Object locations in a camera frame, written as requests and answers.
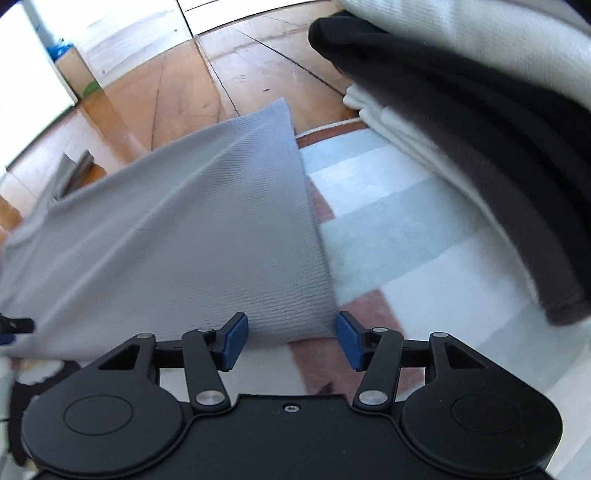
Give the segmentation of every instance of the stack of folded clothes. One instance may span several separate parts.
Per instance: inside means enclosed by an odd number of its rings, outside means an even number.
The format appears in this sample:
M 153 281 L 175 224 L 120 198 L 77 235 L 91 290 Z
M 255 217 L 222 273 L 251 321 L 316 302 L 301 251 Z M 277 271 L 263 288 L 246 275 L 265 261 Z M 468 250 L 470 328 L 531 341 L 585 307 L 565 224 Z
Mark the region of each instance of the stack of folded clothes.
M 345 103 L 471 198 L 555 325 L 591 314 L 591 7 L 563 0 L 337 0 L 312 47 Z

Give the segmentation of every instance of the blue object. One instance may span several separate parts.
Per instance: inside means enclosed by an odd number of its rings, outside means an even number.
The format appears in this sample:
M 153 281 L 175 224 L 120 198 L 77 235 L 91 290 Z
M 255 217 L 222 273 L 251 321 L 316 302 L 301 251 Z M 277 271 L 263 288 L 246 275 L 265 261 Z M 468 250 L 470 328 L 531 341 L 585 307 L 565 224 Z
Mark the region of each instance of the blue object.
M 357 330 L 342 315 L 336 316 L 336 337 L 351 368 L 359 371 L 363 367 L 363 348 Z
M 56 61 L 61 56 L 63 56 L 68 50 L 70 50 L 74 46 L 73 43 L 65 43 L 64 39 L 61 38 L 58 43 L 52 45 L 51 47 L 47 47 L 47 52 L 53 61 Z
M 222 350 L 222 371 L 231 370 L 240 356 L 240 352 L 248 340 L 248 317 L 243 315 L 236 324 L 226 332 Z
M 0 345 L 12 345 L 17 336 L 13 333 L 0 333 Z

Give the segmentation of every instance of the door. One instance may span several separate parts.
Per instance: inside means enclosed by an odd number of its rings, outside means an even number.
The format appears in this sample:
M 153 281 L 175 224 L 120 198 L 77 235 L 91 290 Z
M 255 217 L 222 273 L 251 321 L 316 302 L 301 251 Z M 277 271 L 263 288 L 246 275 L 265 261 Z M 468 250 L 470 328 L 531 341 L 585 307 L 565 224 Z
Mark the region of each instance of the door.
M 74 45 L 101 87 L 191 39 L 176 0 L 101 0 L 79 10 Z
M 76 97 L 21 4 L 0 18 L 0 163 L 7 167 Z

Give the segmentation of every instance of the blue gripper pad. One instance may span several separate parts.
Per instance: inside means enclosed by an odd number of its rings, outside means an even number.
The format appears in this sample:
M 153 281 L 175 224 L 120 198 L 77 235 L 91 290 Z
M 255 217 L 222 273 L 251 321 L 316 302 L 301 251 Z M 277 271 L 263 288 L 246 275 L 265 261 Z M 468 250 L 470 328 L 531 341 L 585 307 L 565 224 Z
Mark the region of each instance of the blue gripper pad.
M 223 372 L 231 370 L 240 356 L 240 352 L 248 340 L 248 317 L 243 315 L 236 324 L 226 332 L 222 350 Z
M 0 334 L 0 345 L 11 345 L 17 336 L 14 333 L 2 333 Z
M 351 368 L 361 371 L 363 367 L 361 336 L 340 313 L 336 316 L 336 337 Z

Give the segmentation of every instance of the light blue rug stripe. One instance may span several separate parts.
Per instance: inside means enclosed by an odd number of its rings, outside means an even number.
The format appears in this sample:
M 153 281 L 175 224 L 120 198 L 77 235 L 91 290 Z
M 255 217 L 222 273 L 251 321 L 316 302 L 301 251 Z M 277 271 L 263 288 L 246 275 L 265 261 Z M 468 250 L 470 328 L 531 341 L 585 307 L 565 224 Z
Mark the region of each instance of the light blue rug stripe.
M 589 333 L 589 325 L 549 325 L 540 308 L 532 304 L 476 349 L 536 390 L 544 392 L 560 380 L 581 356 L 583 349 L 588 348 Z
M 300 154 L 304 160 L 306 173 L 310 175 L 347 158 L 353 158 L 386 145 L 390 145 L 388 140 L 365 128 L 304 147 L 300 149 Z
M 591 469 L 589 459 L 591 458 L 591 438 L 583 444 L 573 459 L 560 471 L 560 480 L 589 480 Z
M 320 226 L 339 305 L 437 258 L 487 220 L 437 177 Z

